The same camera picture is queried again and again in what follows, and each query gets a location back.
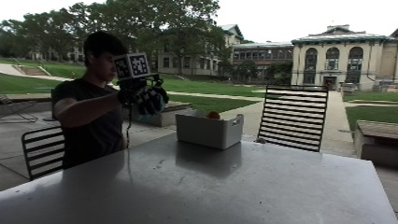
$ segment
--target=short dark hair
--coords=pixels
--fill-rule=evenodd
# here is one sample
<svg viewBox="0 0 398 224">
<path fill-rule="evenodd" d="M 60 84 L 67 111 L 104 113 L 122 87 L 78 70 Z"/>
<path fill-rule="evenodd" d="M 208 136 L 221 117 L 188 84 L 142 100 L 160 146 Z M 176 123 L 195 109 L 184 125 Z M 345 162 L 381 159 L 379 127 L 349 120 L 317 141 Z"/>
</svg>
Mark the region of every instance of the short dark hair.
<svg viewBox="0 0 398 224">
<path fill-rule="evenodd" d="M 115 55 L 127 54 L 128 52 L 123 41 L 115 35 L 104 31 L 98 31 L 87 37 L 84 51 L 86 66 L 88 66 L 87 53 L 90 51 L 96 58 L 106 52 L 110 52 Z"/>
</svg>

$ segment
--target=dark t-shirt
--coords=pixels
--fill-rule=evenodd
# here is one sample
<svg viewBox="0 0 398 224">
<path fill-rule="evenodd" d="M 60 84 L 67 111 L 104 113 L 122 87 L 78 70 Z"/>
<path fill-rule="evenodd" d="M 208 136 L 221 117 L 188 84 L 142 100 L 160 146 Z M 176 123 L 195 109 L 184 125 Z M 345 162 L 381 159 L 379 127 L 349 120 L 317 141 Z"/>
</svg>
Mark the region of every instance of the dark t-shirt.
<svg viewBox="0 0 398 224">
<path fill-rule="evenodd" d="M 66 98 L 76 101 L 107 96 L 116 90 L 92 85 L 83 79 L 63 82 L 54 91 L 54 103 Z M 123 107 L 110 111 L 84 126 L 63 127 L 66 136 L 64 166 L 70 168 L 123 150 Z"/>
</svg>

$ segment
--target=slatted chair back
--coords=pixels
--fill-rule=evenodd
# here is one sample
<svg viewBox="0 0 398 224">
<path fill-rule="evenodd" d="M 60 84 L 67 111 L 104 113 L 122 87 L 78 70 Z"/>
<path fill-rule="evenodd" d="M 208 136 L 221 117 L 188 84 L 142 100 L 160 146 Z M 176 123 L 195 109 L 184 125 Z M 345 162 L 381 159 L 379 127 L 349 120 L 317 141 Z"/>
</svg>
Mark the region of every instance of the slatted chair back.
<svg viewBox="0 0 398 224">
<path fill-rule="evenodd" d="M 328 99 L 329 91 L 321 86 L 269 86 L 257 138 L 319 152 Z"/>
<path fill-rule="evenodd" d="M 0 102 L 2 107 L 6 107 L 10 113 L 0 114 L 0 120 L 3 121 L 5 117 L 18 116 L 18 118 L 10 118 L 9 120 L 23 120 L 27 122 L 36 122 L 38 118 L 27 112 L 27 109 L 36 105 L 36 101 L 26 101 L 21 103 L 15 103 L 11 98 L 0 92 Z"/>
<path fill-rule="evenodd" d="M 11 105 L 13 104 L 13 100 L 10 99 L 10 97 L 0 92 L 0 102 L 3 105 Z"/>
<path fill-rule="evenodd" d="M 62 127 L 27 132 L 22 141 L 30 180 L 64 169 L 66 138 Z"/>
</svg>

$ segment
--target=stairs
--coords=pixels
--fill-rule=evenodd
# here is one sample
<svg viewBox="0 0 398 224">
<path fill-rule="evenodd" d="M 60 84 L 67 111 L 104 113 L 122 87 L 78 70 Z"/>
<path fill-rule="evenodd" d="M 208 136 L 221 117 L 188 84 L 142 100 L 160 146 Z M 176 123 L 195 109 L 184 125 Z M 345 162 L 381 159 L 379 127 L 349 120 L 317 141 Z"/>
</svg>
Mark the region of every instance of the stairs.
<svg viewBox="0 0 398 224">
<path fill-rule="evenodd" d="M 21 69 L 26 73 L 27 76 L 50 76 L 50 73 L 47 72 L 46 69 L 42 67 L 36 66 L 21 66 Z"/>
</svg>

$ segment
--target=orange object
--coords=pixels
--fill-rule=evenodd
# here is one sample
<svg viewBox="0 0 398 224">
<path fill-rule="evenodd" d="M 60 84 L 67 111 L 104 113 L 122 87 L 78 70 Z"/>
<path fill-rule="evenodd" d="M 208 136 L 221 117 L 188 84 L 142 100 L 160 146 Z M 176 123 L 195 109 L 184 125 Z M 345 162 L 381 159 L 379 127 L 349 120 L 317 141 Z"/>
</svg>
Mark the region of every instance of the orange object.
<svg viewBox="0 0 398 224">
<path fill-rule="evenodd" d="M 207 118 L 208 119 L 220 119 L 220 113 L 218 111 L 211 111 Z"/>
</svg>

